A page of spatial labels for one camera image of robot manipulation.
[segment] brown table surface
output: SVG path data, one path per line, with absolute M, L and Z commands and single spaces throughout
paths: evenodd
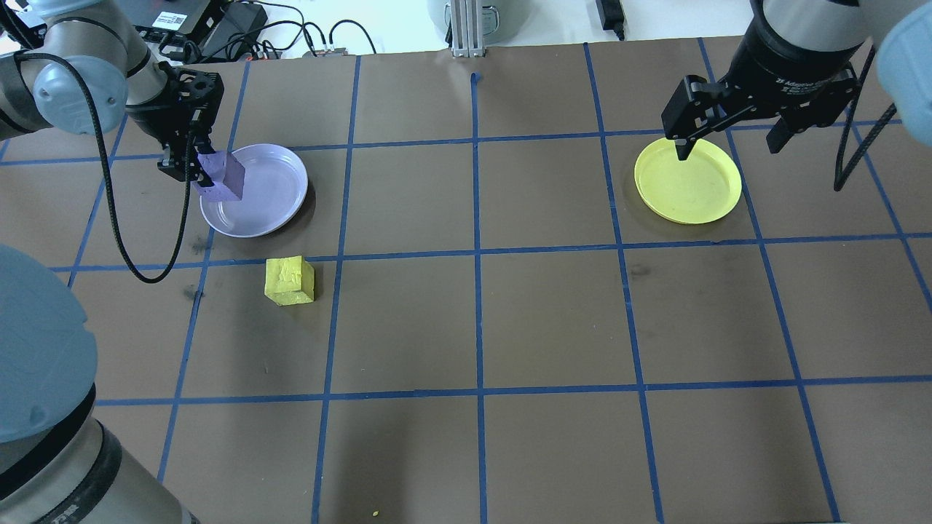
M 214 66 L 215 142 L 308 167 L 290 224 L 231 239 L 192 200 L 143 285 L 92 141 L 51 130 L 4 145 L 2 241 L 73 286 L 97 416 L 205 524 L 925 521 L 932 149 L 894 123 L 834 193 L 838 127 L 772 156 L 738 126 L 710 137 L 746 182 L 727 217 L 634 189 L 678 80 L 737 42 Z M 887 104 L 872 80 L 858 138 Z M 183 188 L 132 124 L 108 146 L 153 272 Z M 313 304 L 263 296 L 288 255 Z

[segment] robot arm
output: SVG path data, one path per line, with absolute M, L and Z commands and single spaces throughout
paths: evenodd
M 113 0 L 32 0 L 47 23 L 45 45 L 0 57 L 0 139 L 56 127 L 93 133 L 87 102 L 67 71 L 21 54 L 43 52 L 66 58 L 89 86 L 104 132 L 126 111 L 162 146 L 158 168 L 185 180 L 190 138 L 202 155 L 214 153 L 210 132 L 224 93 L 217 74 L 158 62 Z M 192 158 L 190 173 L 200 186 L 210 176 Z
M 754 19 L 728 73 L 714 83 L 686 76 L 664 109 L 665 134 L 676 142 L 679 159 L 690 155 L 699 138 L 742 120 L 780 117 L 767 135 L 772 153 L 795 134 L 831 125 L 860 91 L 849 60 L 868 34 L 882 43 L 881 81 L 904 124 L 932 145 L 932 2 L 751 0 L 751 5 Z M 920 52 L 911 53 L 917 45 Z

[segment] yellow block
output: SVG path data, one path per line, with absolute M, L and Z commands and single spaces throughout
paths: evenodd
M 279 306 L 314 301 L 314 268 L 302 256 L 266 260 L 266 296 Z

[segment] wire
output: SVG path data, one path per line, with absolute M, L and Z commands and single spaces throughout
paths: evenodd
M 334 26 L 330 28 L 330 45 L 331 45 L 331 46 L 334 44 L 334 30 L 335 30 L 337 27 L 339 27 L 341 24 L 344 24 L 344 23 L 351 23 L 351 24 L 355 25 L 356 27 L 362 29 L 362 30 L 363 30 L 363 34 L 365 34 L 365 39 L 369 41 L 369 46 L 372 48 L 372 54 L 378 55 L 378 51 L 376 51 L 376 45 L 372 43 L 372 36 L 369 36 L 369 32 L 365 30 L 365 28 L 363 27 L 363 25 L 362 25 L 361 23 L 359 23 L 359 22 L 357 22 L 357 21 L 355 21 L 355 20 L 350 20 L 350 19 L 341 20 L 341 21 L 335 23 Z
M 868 57 L 864 61 L 864 68 L 861 69 L 861 75 L 858 79 L 858 84 L 864 86 L 864 82 L 867 80 L 868 72 L 870 71 L 870 66 L 873 64 L 874 55 L 877 53 L 876 48 L 871 47 L 870 52 L 868 52 Z M 861 144 L 857 147 L 855 154 L 852 155 L 851 159 L 848 160 L 848 164 L 842 168 L 844 164 L 844 150 L 848 145 L 848 135 L 851 132 L 851 126 L 855 121 L 855 111 L 857 110 L 857 103 L 860 102 L 861 91 L 857 92 L 855 98 L 851 101 L 851 109 L 848 111 L 848 117 L 844 121 L 844 128 L 842 129 L 842 140 L 838 144 L 838 156 L 835 157 L 835 184 L 834 189 L 836 191 L 841 191 L 844 187 L 844 184 L 848 181 L 848 177 L 851 176 L 851 173 L 857 167 L 857 164 L 864 158 L 864 155 L 867 154 L 868 148 L 871 144 L 874 143 L 874 140 L 880 136 L 881 131 L 884 130 L 884 127 L 890 123 L 890 119 L 893 118 L 893 115 L 897 113 L 897 106 L 894 103 L 891 103 L 889 107 L 886 108 L 884 114 L 877 120 L 877 123 L 874 124 L 873 128 L 868 133 L 868 136 L 861 141 Z
M 30 29 L 20 20 L 16 11 L 3 0 L 0 0 L 0 26 L 3 26 L 7 33 L 24 48 L 35 49 L 42 45 L 36 36 L 29 33 Z
M 223 6 L 221 9 L 224 10 L 224 12 L 226 13 L 226 8 L 229 7 L 230 4 L 235 4 L 235 3 L 240 3 L 240 4 L 258 4 L 258 5 L 260 5 L 260 6 L 269 6 L 269 7 L 282 7 L 282 8 L 291 9 L 292 11 L 297 12 L 298 16 L 301 17 L 301 33 L 299 34 L 299 36 L 300 36 L 300 35 L 303 35 L 303 36 L 304 36 L 305 43 L 308 44 L 308 50 L 310 51 L 310 54 L 312 54 L 312 55 L 315 56 L 315 57 L 317 56 L 317 53 L 315 52 L 315 49 L 314 49 L 314 41 L 313 41 L 313 39 L 310 37 L 310 33 L 308 33 L 307 27 L 310 25 L 311 27 L 317 29 L 317 32 L 321 35 L 321 44 L 322 44 L 322 45 L 326 45 L 326 43 L 327 43 L 327 39 L 326 39 L 326 38 L 324 37 L 324 35 L 323 35 L 323 29 L 321 29 L 321 27 L 320 27 L 319 25 L 317 25 L 316 23 L 314 23 L 314 22 L 312 22 L 312 21 L 307 21 L 307 19 L 305 19 L 305 17 L 304 17 L 304 11 L 302 11 L 301 9 L 299 9 L 299 8 L 297 8 L 297 7 L 295 7 L 295 6 L 287 6 L 287 5 L 285 5 L 285 4 L 274 4 L 274 3 L 271 3 L 271 2 L 263 2 L 263 1 L 260 1 L 260 0 L 228 0 L 227 3 L 226 3 L 226 5 Z M 278 50 L 281 51 L 281 50 L 290 49 L 294 44 L 295 44 L 295 42 L 293 41 L 292 44 L 289 45 L 289 47 L 287 47 L 287 48 L 279 48 Z
M 174 251 L 171 253 L 171 260 L 169 261 L 168 266 L 166 266 L 158 276 L 149 278 L 143 275 L 139 269 L 136 268 L 136 265 L 133 264 L 132 260 L 130 260 L 130 255 L 126 251 L 126 246 L 123 244 L 123 237 L 120 235 L 119 222 L 117 221 L 117 207 L 114 204 L 113 179 L 110 175 L 110 163 L 107 161 L 107 148 L 103 143 L 101 119 L 97 113 L 97 106 L 94 104 L 94 99 L 90 96 L 90 89 L 88 89 L 88 84 L 84 81 L 84 78 L 81 77 L 81 74 L 77 72 L 74 66 L 62 57 L 48 53 L 29 53 L 16 55 L 16 60 L 17 62 L 26 62 L 29 60 L 48 60 L 50 62 L 55 62 L 61 67 L 65 68 L 65 70 L 68 71 L 68 73 L 75 79 L 75 81 L 77 81 L 77 86 L 81 89 L 81 94 L 84 95 L 84 101 L 88 104 L 88 110 L 90 111 L 90 122 L 94 126 L 94 138 L 97 139 L 97 152 L 101 157 L 103 184 L 106 188 L 107 207 L 110 211 L 110 225 L 113 227 L 114 239 L 116 239 L 116 247 L 119 249 L 120 255 L 123 256 L 123 261 L 126 262 L 127 268 L 130 269 L 132 274 L 135 275 L 137 279 L 144 283 L 159 283 L 165 280 L 165 277 L 169 275 L 171 269 L 174 267 L 175 261 L 178 259 L 178 253 L 181 252 L 181 244 L 185 237 L 187 204 L 191 198 L 191 152 L 194 150 L 194 135 L 190 134 L 188 136 L 187 145 L 185 148 L 185 203 L 182 207 L 181 224 L 178 227 L 178 239 L 175 241 Z
M 307 26 L 302 25 L 301 23 L 296 22 L 296 21 L 290 21 L 290 20 L 275 21 L 275 22 L 272 22 L 272 23 L 270 23 L 270 24 L 268 24 L 268 25 L 265 25 L 265 26 L 263 26 L 263 27 L 260 27 L 260 28 L 258 28 L 258 29 L 253 29 L 252 31 L 250 31 L 250 32 L 248 32 L 248 33 L 244 33 L 244 34 L 240 34 L 240 35 L 235 35 L 235 34 L 234 34 L 234 35 L 230 36 L 229 40 L 226 41 L 226 44 L 225 44 L 224 46 L 222 46 L 221 48 L 219 48 L 218 50 L 214 51 L 213 53 L 211 53 L 211 54 L 209 54 L 209 55 L 206 55 L 206 56 L 201 57 L 201 59 L 200 59 L 197 63 L 204 63 L 204 61 L 208 61 L 208 60 L 211 59 L 211 58 L 215 58 L 215 57 L 216 57 L 217 55 L 219 55 L 220 53 L 225 53 L 225 54 L 227 55 L 227 57 L 228 57 L 228 56 L 229 56 L 230 48 L 231 48 L 232 46 L 235 46 L 235 45 L 237 45 L 237 44 L 240 43 L 240 42 L 246 41 L 249 37 L 255 36 L 255 35 L 257 35 L 257 34 L 260 34 L 260 33 L 262 33 L 263 31 L 265 31 L 266 29 L 269 29 L 269 28 L 271 28 L 271 27 L 276 27 L 276 26 L 279 26 L 279 25 L 296 25 L 296 26 L 298 26 L 298 27 L 301 28 L 301 33 L 299 33 L 299 34 L 295 37 L 295 39 L 292 41 L 291 44 L 289 44 L 287 47 L 283 48 L 283 49 L 285 49 L 285 50 L 292 48 L 292 47 L 297 43 L 297 39 L 300 38 L 300 36 L 301 36 L 302 34 L 305 34 L 305 33 L 308 31 Z

